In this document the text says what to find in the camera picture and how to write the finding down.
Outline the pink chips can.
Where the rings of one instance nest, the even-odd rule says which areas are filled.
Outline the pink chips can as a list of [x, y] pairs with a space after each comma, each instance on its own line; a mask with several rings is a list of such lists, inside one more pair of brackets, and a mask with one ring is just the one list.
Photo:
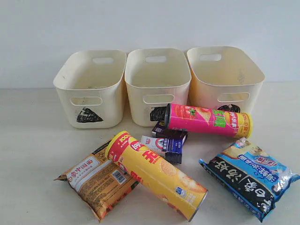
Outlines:
[[248, 113], [179, 104], [167, 105], [165, 125], [172, 130], [232, 138], [248, 138], [253, 130], [253, 120]]

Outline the blue black noodle packet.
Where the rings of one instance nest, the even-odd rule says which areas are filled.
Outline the blue black noodle packet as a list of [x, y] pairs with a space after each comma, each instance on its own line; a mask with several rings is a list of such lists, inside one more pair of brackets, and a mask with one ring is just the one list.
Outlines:
[[300, 176], [249, 142], [238, 139], [209, 162], [199, 164], [262, 222]]

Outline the purple drink carton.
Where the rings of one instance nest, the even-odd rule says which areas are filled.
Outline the purple drink carton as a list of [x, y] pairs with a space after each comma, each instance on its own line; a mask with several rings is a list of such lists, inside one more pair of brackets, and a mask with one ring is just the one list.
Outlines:
[[163, 121], [158, 121], [152, 129], [152, 137], [154, 138], [171, 138], [171, 139], [187, 139], [188, 132], [167, 129]]

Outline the white blue milk carton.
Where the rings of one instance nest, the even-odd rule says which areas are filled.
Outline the white blue milk carton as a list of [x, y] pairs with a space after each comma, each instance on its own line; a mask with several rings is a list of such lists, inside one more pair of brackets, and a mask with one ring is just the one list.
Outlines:
[[142, 136], [141, 143], [152, 151], [162, 156], [166, 161], [172, 164], [181, 164], [183, 144], [186, 137], [180, 139], [173, 138], [153, 138]]

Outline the left cream bin triangle mark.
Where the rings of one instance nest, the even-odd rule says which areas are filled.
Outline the left cream bin triangle mark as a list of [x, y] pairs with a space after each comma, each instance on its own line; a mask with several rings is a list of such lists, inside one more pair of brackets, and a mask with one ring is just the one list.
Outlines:
[[72, 54], [53, 80], [69, 123], [75, 128], [111, 128], [123, 118], [127, 55], [120, 50]]

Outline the right cream bin circle mark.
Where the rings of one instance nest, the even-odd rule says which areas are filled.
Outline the right cream bin circle mark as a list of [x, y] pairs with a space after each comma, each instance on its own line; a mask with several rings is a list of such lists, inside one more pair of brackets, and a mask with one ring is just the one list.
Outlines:
[[265, 75], [241, 49], [195, 47], [186, 56], [192, 76], [191, 105], [223, 110], [235, 105], [239, 112], [251, 113]]

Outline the middle cream bin square mark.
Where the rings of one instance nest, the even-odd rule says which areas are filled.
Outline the middle cream bin square mark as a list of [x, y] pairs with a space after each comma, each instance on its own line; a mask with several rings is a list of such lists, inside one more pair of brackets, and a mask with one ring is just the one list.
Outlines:
[[191, 72], [181, 50], [137, 49], [127, 56], [125, 82], [134, 123], [152, 127], [150, 116], [158, 107], [187, 103]]

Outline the yellow chips can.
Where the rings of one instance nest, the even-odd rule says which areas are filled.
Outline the yellow chips can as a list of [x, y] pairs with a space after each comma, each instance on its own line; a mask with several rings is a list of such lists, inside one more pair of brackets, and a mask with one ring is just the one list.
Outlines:
[[193, 219], [208, 193], [201, 184], [127, 131], [111, 139], [105, 156], [187, 221]]

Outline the orange noodle packet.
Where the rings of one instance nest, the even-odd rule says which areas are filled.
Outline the orange noodle packet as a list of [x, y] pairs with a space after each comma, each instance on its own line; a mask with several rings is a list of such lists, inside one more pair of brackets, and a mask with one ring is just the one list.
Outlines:
[[105, 142], [56, 180], [66, 181], [101, 221], [139, 182], [105, 156]]

